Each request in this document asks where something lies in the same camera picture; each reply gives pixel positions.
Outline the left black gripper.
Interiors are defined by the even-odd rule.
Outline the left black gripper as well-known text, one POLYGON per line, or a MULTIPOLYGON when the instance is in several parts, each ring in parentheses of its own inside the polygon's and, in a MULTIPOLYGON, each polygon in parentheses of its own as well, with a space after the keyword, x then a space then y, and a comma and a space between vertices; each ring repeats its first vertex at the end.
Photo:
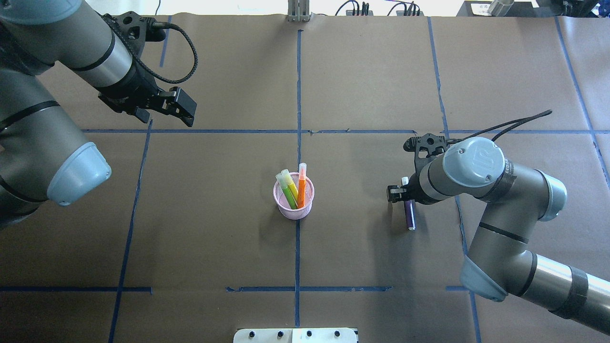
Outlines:
POLYGON ((113 85, 98 87, 98 98, 116 113, 123 111, 142 123, 150 121, 148 109, 180 119, 191 128, 197 103, 181 87, 163 91, 155 77, 133 61, 127 74, 113 85))

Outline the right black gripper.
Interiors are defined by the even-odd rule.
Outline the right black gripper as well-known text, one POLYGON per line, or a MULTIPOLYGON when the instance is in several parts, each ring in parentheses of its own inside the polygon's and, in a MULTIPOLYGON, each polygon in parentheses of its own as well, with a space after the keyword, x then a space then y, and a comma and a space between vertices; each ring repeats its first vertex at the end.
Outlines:
POLYGON ((420 175, 413 173, 407 185, 388 185, 387 201, 390 203, 414 200, 420 204, 431 205, 432 198, 428 196, 420 184, 420 175))

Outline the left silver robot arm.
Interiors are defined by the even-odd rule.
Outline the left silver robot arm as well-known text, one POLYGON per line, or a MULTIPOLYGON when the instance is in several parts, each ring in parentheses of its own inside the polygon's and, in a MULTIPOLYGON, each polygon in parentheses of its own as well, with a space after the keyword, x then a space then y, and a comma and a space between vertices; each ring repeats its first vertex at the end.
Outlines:
POLYGON ((116 113, 143 123, 150 111, 192 127, 196 102, 141 61, 146 42, 165 39, 170 22, 130 11, 101 15, 83 0, 1 2, 1 226, 20 223, 46 201, 68 206, 111 177, 94 142, 37 76, 59 62, 116 113))

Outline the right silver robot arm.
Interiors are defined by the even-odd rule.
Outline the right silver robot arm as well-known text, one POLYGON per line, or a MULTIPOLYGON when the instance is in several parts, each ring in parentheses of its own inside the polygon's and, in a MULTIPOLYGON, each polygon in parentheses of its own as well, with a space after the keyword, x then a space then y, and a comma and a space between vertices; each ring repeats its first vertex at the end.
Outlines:
POLYGON ((566 205, 560 180, 506 159, 485 137, 425 134, 403 148, 415 155, 415 173, 405 185, 388 186, 389 202, 432 205, 469 194, 486 204, 460 272, 464 287, 495 302, 512 294, 609 334, 609 282, 527 249, 536 223, 566 205))

